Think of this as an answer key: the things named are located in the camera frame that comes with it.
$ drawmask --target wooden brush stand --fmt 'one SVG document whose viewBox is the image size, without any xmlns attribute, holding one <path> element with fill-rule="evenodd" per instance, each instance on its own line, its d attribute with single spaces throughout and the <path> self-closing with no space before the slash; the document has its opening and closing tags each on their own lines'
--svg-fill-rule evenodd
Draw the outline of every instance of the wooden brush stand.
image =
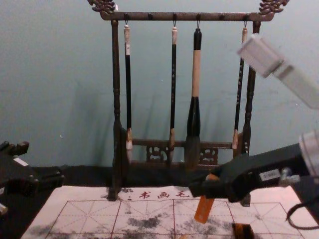
<svg viewBox="0 0 319 239">
<path fill-rule="evenodd" d="M 126 139 L 127 130 L 120 121 L 120 64 L 119 64 L 119 36 L 118 22 L 129 21 L 242 21 L 253 22 L 253 33 L 259 33 L 261 22 L 271 21 L 275 13 L 281 12 L 281 5 L 287 1 L 262 0 L 260 12 L 234 13 L 234 12 L 114 12 L 114 3 L 111 0 L 88 0 L 92 9 L 100 13 L 101 18 L 110 21 L 112 25 L 112 57 L 113 57 L 113 92 L 114 92 L 114 158 L 112 172 L 112 187 L 109 189 L 108 200 L 117 199 L 123 181 L 131 167 L 145 168 L 184 168 L 183 162 L 170 162 L 168 160 L 171 146 L 169 140 L 133 138 L 133 145 L 145 146 L 147 153 L 146 162 L 132 161 L 127 158 Z M 250 67 L 247 84 L 247 103 L 245 108 L 245 123 L 243 127 L 243 142 L 239 145 L 241 153 L 249 153 L 251 136 L 251 116 L 255 89 L 256 72 Z M 218 150 L 232 149 L 233 142 L 201 142 L 200 158 L 197 168 L 211 169 L 218 165 Z M 185 141 L 175 141 L 173 147 L 185 147 Z"/>
</svg>

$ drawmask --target silver connector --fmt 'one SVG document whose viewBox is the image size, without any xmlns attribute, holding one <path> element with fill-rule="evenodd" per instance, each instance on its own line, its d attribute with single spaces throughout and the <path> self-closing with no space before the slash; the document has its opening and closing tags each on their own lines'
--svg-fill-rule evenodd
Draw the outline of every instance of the silver connector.
<svg viewBox="0 0 319 239">
<path fill-rule="evenodd" d="M 292 175 L 290 168 L 283 168 L 281 171 L 281 177 L 279 180 L 279 186 L 280 187 L 288 187 L 294 183 L 300 182 L 300 176 L 299 175 Z"/>
</svg>

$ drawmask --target red chinese characters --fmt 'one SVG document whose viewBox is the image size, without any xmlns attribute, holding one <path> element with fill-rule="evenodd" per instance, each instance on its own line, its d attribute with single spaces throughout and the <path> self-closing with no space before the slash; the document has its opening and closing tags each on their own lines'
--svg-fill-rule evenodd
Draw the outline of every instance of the red chinese characters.
<svg viewBox="0 0 319 239">
<path fill-rule="evenodd" d="M 168 198 L 169 194 L 167 194 L 166 192 L 161 192 L 160 195 L 158 196 L 158 198 Z"/>
<path fill-rule="evenodd" d="M 188 196 L 184 195 L 184 191 L 180 191 L 176 196 L 181 198 L 189 198 L 189 195 Z"/>
<path fill-rule="evenodd" d="M 149 196 L 149 193 L 150 193 L 150 192 L 143 192 L 143 193 L 140 195 L 140 198 L 143 198 L 143 199 L 149 198 L 149 197 L 150 197 L 150 196 Z"/>
</svg>

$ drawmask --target red grid line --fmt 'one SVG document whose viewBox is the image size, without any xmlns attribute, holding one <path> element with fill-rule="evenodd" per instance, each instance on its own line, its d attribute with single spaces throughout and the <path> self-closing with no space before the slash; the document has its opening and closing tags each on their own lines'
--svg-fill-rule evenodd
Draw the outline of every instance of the red grid line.
<svg viewBox="0 0 319 239">
<path fill-rule="evenodd" d="M 149 205 L 149 202 L 146 201 L 146 210 L 145 210 L 145 215 L 148 215 L 148 205 Z"/>
<path fill-rule="evenodd" d="M 86 235 L 87 233 L 50 233 L 50 235 Z M 94 234 L 111 234 L 111 233 L 94 233 Z M 113 234 L 121 234 L 121 235 L 125 235 L 125 234 L 131 234 L 131 233 L 113 233 Z M 154 234 L 154 235 L 161 235 L 161 236 L 166 236 L 166 235 L 171 235 L 170 233 L 134 233 L 134 234 Z M 289 233 L 254 233 L 256 235 L 283 235 L 283 236 L 301 236 L 302 238 L 304 238 L 302 235 L 296 235 L 296 234 L 289 234 Z M 187 235 L 204 235 L 206 236 L 206 234 L 200 234 L 200 233 L 187 233 Z M 227 236 L 225 234 L 214 234 L 213 236 Z"/>
<path fill-rule="evenodd" d="M 283 206 L 281 203 L 279 203 L 279 204 L 280 204 L 280 206 L 284 209 L 285 213 L 287 214 L 287 211 L 286 211 L 286 209 L 284 208 L 284 206 Z M 296 230 L 300 233 L 300 235 L 301 235 L 302 237 L 304 237 L 304 235 L 301 234 L 301 232 L 299 231 L 299 229 L 296 229 Z"/>
<path fill-rule="evenodd" d="M 89 210 L 89 213 L 88 213 L 88 214 L 90 214 L 93 205 L 94 205 L 94 202 L 92 202 L 92 205 L 91 205 L 91 207 L 90 207 L 90 210 Z M 82 225 L 82 228 L 81 228 L 80 232 L 82 232 L 82 230 L 83 230 L 83 228 L 84 228 L 84 225 L 86 224 L 86 221 L 87 221 L 87 220 L 88 220 L 88 217 L 86 217 L 86 219 L 85 219 L 85 221 L 84 221 L 84 223 L 83 223 L 83 225 Z"/>
<path fill-rule="evenodd" d="M 63 209 L 65 208 L 65 206 L 66 206 L 66 204 L 67 204 L 68 202 L 69 202 L 69 201 L 67 201 L 67 202 L 64 204 L 63 208 L 61 209 L 61 211 L 60 211 L 59 215 L 56 217 L 56 219 L 55 219 L 54 223 L 52 224 L 52 227 L 50 228 L 50 231 L 48 232 L 48 234 L 46 235 L 46 237 L 45 237 L 45 238 L 47 238 L 47 237 L 49 236 L 50 232 L 52 231 L 52 228 L 54 227 L 54 225 L 55 225 L 56 221 L 58 220 L 58 218 L 59 218 L 59 216 L 60 216 L 60 214 L 61 214 L 61 212 L 63 211 Z"/>
<path fill-rule="evenodd" d="M 260 213 L 258 212 L 258 210 L 257 210 L 257 208 L 256 208 L 256 206 L 255 206 L 255 204 L 253 204 L 253 203 L 252 203 L 252 205 L 254 206 L 254 208 L 255 208 L 256 212 L 258 213 L 258 215 L 261 217 L 261 215 L 260 215 Z M 266 223 L 264 222 L 264 220 L 261 220 L 261 221 L 262 221 L 262 222 L 263 222 L 263 224 L 265 225 L 265 227 L 266 227 L 267 231 L 269 232 L 269 234 L 270 234 L 271 238 L 272 238 L 272 239 L 274 239 L 274 238 L 273 238 L 273 236 L 272 236 L 272 235 L 271 235 L 271 233 L 270 233 L 269 228 L 267 227 Z"/>
<path fill-rule="evenodd" d="M 82 209 L 78 208 L 77 206 L 75 206 L 74 204 L 71 203 L 71 201 L 69 201 L 69 204 L 72 205 L 73 207 L 75 207 L 77 210 L 80 210 L 81 212 L 84 213 L 84 215 L 86 215 L 86 212 L 83 211 Z"/>
<path fill-rule="evenodd" d="M 231 210 L 230 210 L 230 207 L 229 207 L 229 205 L 228 205 L 228 202 L 226 202 L 226 204 L 227 204 L 228 210 L 229 210 L 229 212 L 230 212 L 231 218 L 233 219 L 233 223 L 235 223 L 234 216 L 233 216 L 233 214 L 231 213 Z"/>
<path fill-rule="evenodd" d="M 111 232 L 111 237 L 110 237 L 110 239 L 112 239 L 112 236 L 113 236 L 113 231 L 114 231 L 115 223 L 116 223 L 116 220 L 117 220 L 117 218 L 118 218 L 119 211 L 120 211 L 121 203 L 122 203 L 122 202 L 120 201 L 118 213 L 116 214 L 116 217 L 115 217 L 115 220 L 114 220 L 114 224 L 113 224 L 113 228 L 112 228 L 112 232 Z"/>
<path fill-rule="evenodd" d="M 270 211 L 272 211 L 275 207 L 277 207 L 278 205 L 279 205 L 279 203 L 274 203 L 275 204 L 275 206 L 273 207 L 273 208 L 271 208 L 270 210 L 268 210 L 266 213 L 264 213 L 263 215 L 260 215 L 261 217 L 263 217 L 263 216 L 265 216 L 265 215 L 267 215 Z"/>
<path fill-rule="evenodd" d="M 160 209 L 163 209 L 163 208 L 167 208 L 167 207 L 169 207 L 170 206 L 170 204 L 166 204 L 166 205 L 164 205 L 164 206 L 162 206 L 162 207 L 160 207 L 160 208 L 158 208 L 158 209 L 155 209 L 155 210 L 153 210 L 153 211 L 151 211 L 149 214 L 153 214 L 154 212 L 156 212 L 156 211 L 159 211 Z"/>
<path fill-rule="evenodd" d="M 98 209 L 98 210 L 95 210 L 94 212 L 92 212 L 92 214 L 95 215 L 96 212 L 99 212 L 99 211 L 101 211 L 101 210 L 103 210 L 103 209 L 106 209 L 106 208 L 109 208 L 109 207 L 111 207 L 111 206 L 114 206 L 114 205 L 116 205 L 116 204 L 117 204 L 117 202 L 115 202 L 115 203 L 113 203 L 113 204 L 111 204 L 111 205 L 108 205 L 108 206 L 106 206 L 106 207 L 100 208 L 100 209 Z"/>
<path fill-rule="evenodd" d="M 175 231 L 175 206 L 174 206 L 174 199 L 173 199 L 173 221 L 174 221 L 174 239 L 176 238 L 176 231 Z"/>
<path fill-rule="evenodd" d="M 163 199 L 163 200 L 119 200 L 118 202 L 129 202 L 129 203 L 130 202 L 146 202 L 146 201 L 149 201 L 149 202 L 163 202 L 163 201 L 171 201 L 171 200 L 199 200 L 199 198 L 187 198 L 187 199 L 175 198 L 175 199 Z M 95 202 L 109 202 L 107 200 L 72 200 L 70 202 L 92 202 L 92 201 L 95 201 Z M 226 201 L 218 200 L 218 199 L 215 199 L 214 201 L 227 203 Z"/>
</svg>

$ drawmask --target teal wall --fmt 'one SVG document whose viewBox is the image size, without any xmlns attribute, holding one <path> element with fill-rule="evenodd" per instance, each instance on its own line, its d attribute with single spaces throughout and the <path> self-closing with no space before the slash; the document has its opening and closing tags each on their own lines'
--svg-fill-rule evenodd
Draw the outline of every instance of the teal wall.
<svg viewBox="0 0 319 239">
<path fill-rule="evenodd" d="M 256 0 L 117 0 L 121 11 L 257 11 Z M 261 34 L 310 77 L 319 76 L 319 1 L 292 0 Z M 85 0 L 2 0 L 0 7 L 0 140 L 30 142 L 33 166 L 111 165 L 113 88 L 111 25 Z M 168 139 L 172 22 L 129 22 L 133 136 Z M 126 125 L 124 23 L 119 24 L 121 121 Z M 176 139 L 186 137 L 196 22 L 177 22 Z M 201 139 L 231 141 L 241 22 L 201 22 Z M 240 128 L 246 103 L 245 67 Z M 277 79 L 257 76 L 251 153 L 296 143 L 318 127 Z M 135 159 L 144 151 L 134 150 Z M 183 151 L 176 150 L 175 160 Z M 220 151 L 219 162 L 231 159 Z"/>
</svg>

